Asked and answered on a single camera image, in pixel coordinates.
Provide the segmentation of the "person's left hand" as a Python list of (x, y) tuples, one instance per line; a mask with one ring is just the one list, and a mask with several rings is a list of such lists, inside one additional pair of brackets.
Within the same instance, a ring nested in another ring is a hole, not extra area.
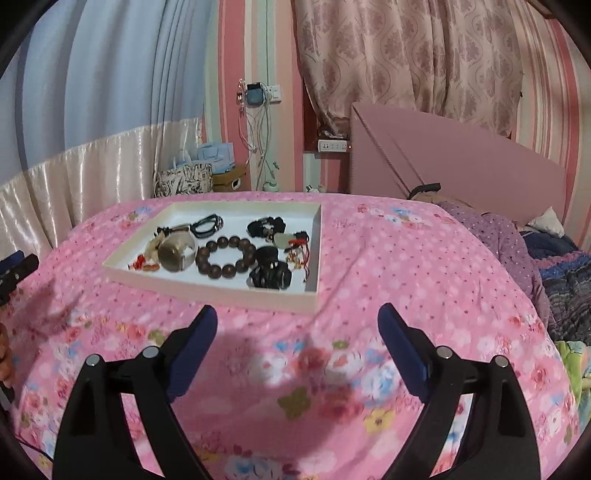
[(6, 327), (0, 324), (0, 381), (10, 388), (14, 380), (12, 351)]

